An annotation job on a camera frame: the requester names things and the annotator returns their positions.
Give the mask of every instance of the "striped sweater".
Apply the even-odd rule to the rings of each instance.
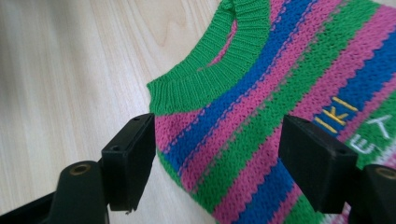
[[[396,9],[369,0],[223,0],[190,55],[148,84],[158,156],[219,223],[340,223],[277,157],[308,119],[396,166]]]

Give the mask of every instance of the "light wood surface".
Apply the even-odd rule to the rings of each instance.
[[[396,0],[382,1],[396,6]],[[146,84],[197,43],[219,0],[0,0],[0,215],[100,158]],[[138,210],[111,223],[214,223],[156,158]]]

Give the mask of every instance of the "green ribbed collar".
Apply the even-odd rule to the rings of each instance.
[[[150,112],[159,116],[196,110],[230,89],[259,57],[270,30],[269,16],[267,0],[223,0],[186,59],[148,84]],[[226,54],[207,66],[225,45],[235,19],[237,32]]]

